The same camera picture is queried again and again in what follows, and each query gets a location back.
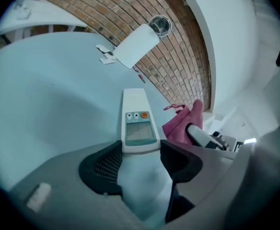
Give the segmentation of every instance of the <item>light fixture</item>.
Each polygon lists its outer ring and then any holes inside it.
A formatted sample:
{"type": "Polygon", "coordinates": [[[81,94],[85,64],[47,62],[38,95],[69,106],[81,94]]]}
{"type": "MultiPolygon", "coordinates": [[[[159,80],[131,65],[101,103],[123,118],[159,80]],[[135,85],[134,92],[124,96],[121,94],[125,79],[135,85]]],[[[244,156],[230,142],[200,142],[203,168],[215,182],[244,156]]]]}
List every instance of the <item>light fixture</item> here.
{"type": "Polygon", "coordinates": [[[251,138],[251,139],[245,140],[245,141],[244,141],[244,144],[247,144],[247,143],[255,143],[255,142],[257,142],[256,138],[251,138]]]}

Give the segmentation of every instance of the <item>orange button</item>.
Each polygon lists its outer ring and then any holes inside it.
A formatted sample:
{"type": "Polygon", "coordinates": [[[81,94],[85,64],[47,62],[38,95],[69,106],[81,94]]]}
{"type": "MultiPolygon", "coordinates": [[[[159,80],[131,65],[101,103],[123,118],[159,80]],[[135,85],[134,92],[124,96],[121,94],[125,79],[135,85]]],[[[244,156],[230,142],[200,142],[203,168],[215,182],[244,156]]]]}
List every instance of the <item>orange button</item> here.
{"type": "Polygon", "coordinates": [[[148,118],[148,114],[147,113],[141,113],[141,117],[142,118],[148,118]]]}

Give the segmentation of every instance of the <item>handheld device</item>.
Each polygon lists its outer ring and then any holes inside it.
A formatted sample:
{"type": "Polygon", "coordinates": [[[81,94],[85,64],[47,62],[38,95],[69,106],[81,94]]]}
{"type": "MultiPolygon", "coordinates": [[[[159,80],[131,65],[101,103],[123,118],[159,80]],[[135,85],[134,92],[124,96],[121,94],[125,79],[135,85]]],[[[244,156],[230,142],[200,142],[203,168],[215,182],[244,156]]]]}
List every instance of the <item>handheld device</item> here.
{"type": "Polygon", "coordinates": [[[144,89],[125,89],[122,106],[123,153],[146,153],[160,148],[160,138],[144,89]]]}

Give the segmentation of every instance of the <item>pink towel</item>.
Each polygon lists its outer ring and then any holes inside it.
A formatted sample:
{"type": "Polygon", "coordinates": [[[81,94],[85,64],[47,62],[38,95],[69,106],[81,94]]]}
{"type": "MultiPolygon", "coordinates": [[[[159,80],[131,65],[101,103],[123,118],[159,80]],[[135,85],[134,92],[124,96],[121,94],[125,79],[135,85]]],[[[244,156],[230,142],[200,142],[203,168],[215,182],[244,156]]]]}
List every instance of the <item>pink towel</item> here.
{"type": "Polygon", "coordinates": [[[163,132],[168,140],[178,141],[185,144],[192,144],[186,133],[186,126],[188,124],[194,124],[200,129],[203,129],[203,103],[200,100],[196,100],[190,111],[186,105],[171,105],[164,110],[170,108],[182,107],[182,110],[176,111],[177,115],[172,118],[168,123],[163,125],[163,132]]]}

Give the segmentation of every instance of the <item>digital display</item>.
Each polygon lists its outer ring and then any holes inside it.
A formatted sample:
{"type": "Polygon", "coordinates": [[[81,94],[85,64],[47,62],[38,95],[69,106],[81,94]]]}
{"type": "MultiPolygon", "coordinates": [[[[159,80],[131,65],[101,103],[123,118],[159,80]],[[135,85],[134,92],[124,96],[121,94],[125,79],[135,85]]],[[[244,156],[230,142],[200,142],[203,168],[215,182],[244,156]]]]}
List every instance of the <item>digital display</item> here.
{"type": "Polygon", "coordinates": [[[126,124],[127,140],[143,140],[143,139],[153,139],[153,138],[154,138],[154,134],[150,121],[126,124]]]}

